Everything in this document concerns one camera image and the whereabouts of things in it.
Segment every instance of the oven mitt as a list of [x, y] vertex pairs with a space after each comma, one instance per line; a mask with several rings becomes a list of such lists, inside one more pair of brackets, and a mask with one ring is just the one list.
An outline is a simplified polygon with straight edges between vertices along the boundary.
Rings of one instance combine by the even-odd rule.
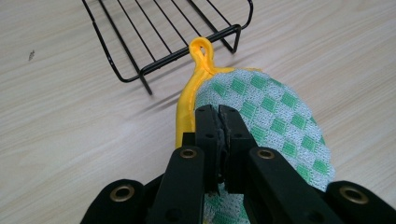
[[[196, 66], [177, 103], [177, 147], [183, 133], [195, 132], [195, 108], [227, 105], [239, 111], [260, 147], [279, 151], [309, 185], [325, 190], [334, 177], [330, 150], [296, 92], [255, 69], [215, 67], [212, 44], [203, 37], [192, 40], [190, 54]], [[220, 186], [220, 196], [205, 196], [205, 223], [249, 223], [242, 200]]]

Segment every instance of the yellow hanging loop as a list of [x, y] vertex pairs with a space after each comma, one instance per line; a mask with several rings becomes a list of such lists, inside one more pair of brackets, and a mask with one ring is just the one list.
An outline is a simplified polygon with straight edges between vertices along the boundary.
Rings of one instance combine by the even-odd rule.
[[181, 147], [183, 133], [195, 132], [195, 97], [201, 85], [217, 73], [229, 73], [234, 70], [232, 67], [215, 67], [212, 43], [204, 37], [193, 39], [189, 45], [189, 50], [195, 61], [195, 69], [177, 102], [176, 148]]

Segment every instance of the wooden table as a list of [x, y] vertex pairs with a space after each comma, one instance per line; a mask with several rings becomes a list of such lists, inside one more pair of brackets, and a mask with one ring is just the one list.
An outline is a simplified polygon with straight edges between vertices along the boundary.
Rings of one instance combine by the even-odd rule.
[[[235, 55], [215, 44], [217, 65], [295, 89], [335, 179], [396, 207], [396, 2], [254, 4]], [[117, 80], [80, 1], [1, 1], [0, 31], [0, 223], [79, 223], [110, 182], [164, 171], [189, 56], [148, 75], [149, 96]]]

